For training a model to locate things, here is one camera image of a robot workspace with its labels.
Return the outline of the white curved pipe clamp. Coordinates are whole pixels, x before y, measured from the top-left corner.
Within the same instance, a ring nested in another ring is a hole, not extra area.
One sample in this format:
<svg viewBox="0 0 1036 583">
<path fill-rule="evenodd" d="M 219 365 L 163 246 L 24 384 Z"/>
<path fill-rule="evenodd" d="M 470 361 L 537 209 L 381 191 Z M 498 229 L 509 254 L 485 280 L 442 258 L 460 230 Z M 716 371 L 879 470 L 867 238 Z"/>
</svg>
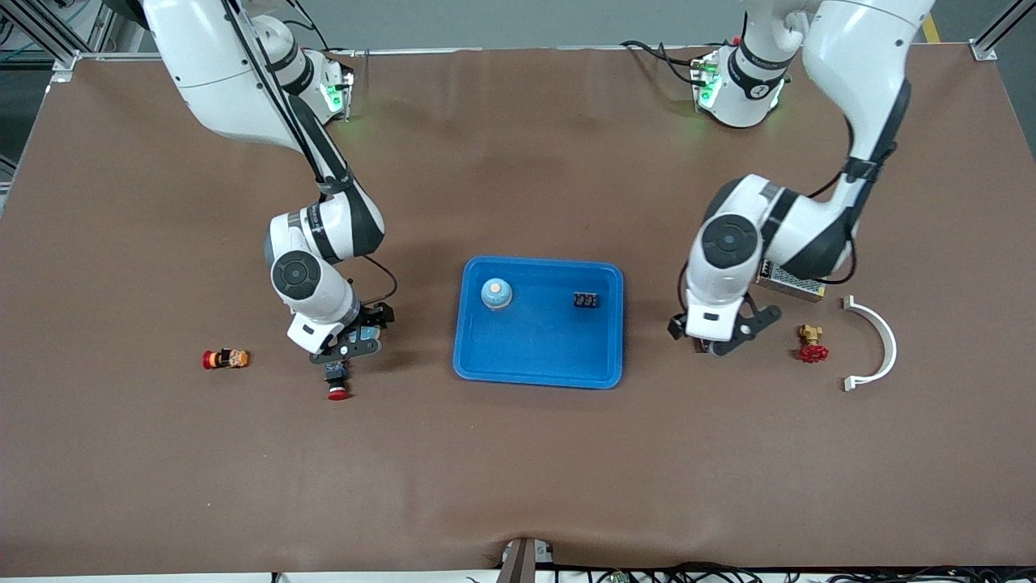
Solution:
<svg viewBox="0 0 1036 583">
<path fill-rule="evenodd" d="M 858 314 L 860 317 L 868 321 L 869 324 L 877 330 L 877 336 L 880 336 L 881 343 L 883 343 L 883 362 L 877 366 L 877 370 L 875 372 L 865 374 L 865 376 L 852 374 L 852 376 L 843 379 L 843 391 L 851 392 L 858 386 L 870 384 L 887 377 L 897 361 L 898 347 L 897 339 L 894 336 L 891 325 L 888 324 L 888 321 L 886 321 L 881 314 L 877 314 L 877 311 L 874 311 L 869 307 L 862 305 L 853 295 L 844 296 L 841 299 L 841 309 L 848 311 L 848 313 Z"/>
</svg>

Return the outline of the brown table mat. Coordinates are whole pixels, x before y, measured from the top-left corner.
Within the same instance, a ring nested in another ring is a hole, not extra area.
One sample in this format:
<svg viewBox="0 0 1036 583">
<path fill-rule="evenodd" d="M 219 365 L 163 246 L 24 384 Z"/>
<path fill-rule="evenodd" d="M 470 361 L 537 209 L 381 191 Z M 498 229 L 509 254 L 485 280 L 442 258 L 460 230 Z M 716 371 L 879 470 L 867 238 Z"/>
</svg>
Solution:
<svg viewBox="0 0 1036 583">
<path fill-rule="evenodd" d="M 196 122 L 160 62 L 80 62 L 0 218 L 0 575 L 480 569 L 508 540 L 601 567 L 1036 564 L 1036 163 L 998 67 L 917 45 L 852 294 L 724 358 L 666 330 L 711 197 L 811 191 L 839 111 L 793 71 L 761 126 L 695 114 L 621 49 L 356 62 L 334 139 L 384 213 L 384 350 L 330 402 L 262 253 L 306 162 Z M 466 262 L 611 262 L 624 376 L 585 391 L 452 368 Z M 802 325 L 819 363 L 799 361 Z M 206 370 L 204 351 L 247 368 Z"/>
</svg>

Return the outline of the metal mesh power supply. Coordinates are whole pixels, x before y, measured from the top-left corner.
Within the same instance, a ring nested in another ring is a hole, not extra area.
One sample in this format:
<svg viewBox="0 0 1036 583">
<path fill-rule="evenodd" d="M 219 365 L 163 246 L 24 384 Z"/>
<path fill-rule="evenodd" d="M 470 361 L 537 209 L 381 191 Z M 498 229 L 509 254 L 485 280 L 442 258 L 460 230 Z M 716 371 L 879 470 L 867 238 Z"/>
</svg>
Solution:
<svg viewBox="0 0 1036 583">
<path fill-rule="evenodd" d="M 811 303 L 821 302 L 826 298 L 825 284 L 817 280 L 793 276 L 787 270 L 770 261 L 762 261 L 756 284 Z"/>
</svg>

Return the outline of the brass valve red handwheel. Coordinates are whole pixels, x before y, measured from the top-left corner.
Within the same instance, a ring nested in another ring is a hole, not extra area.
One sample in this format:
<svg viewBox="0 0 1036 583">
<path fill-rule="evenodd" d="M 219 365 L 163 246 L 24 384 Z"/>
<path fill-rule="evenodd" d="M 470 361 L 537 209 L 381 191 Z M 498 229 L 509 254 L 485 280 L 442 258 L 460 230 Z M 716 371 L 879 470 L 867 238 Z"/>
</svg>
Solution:
<svg viewBox="0 0 1036 583">
<path fill-rule="evenodd" d="M 800 339 L 799 361 L 804 363 L 819 363 L 828 359 L 829 348 L 821 343 L 824 330 L 821 327 L 802 325 L 798 328 Z"/>
</svg>

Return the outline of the blue plastic tray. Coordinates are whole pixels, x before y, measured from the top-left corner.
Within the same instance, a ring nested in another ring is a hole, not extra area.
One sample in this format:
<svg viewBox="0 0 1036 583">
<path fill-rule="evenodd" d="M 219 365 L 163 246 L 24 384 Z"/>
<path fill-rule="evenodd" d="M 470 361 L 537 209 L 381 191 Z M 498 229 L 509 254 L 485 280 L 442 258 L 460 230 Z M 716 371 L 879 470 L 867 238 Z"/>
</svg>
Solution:
<svg viewBox="0 0 1036 583">
<path fill-rule="evenodd" d="M 506 309 L 481 302 L 486 280 L 513 287 Z M 573 307 L 595 292 L 598 309 Z M 607 262 L 482 255 L 463 269 L 452 368 L 462 379 L 612 389 L 624 373 L 625 281 Z"/>
</svg>

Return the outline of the aluminium frame profile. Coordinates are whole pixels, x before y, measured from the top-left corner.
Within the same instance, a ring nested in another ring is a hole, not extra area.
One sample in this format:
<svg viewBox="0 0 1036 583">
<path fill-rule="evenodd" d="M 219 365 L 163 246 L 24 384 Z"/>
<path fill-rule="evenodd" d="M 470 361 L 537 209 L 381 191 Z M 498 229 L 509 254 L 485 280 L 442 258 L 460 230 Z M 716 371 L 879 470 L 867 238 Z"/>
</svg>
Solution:
<svg viewBox="0 0 1036 583">
<path fill-rule="evenodd" d="M 81 57 L 138 51 L 141 0 L 0 0 L 0 70 L 70 69 Z"/>
<path fill-rule="evenodd" d="M 996 45 L 1000 43 L 1020 22 L 1036 8 L 1036 0 L 1011 0 L 1010 3 L 985 27 L 979 36 L 970 38 L 970 52 L 977 62 L 995 62 Z"/>
</svg>

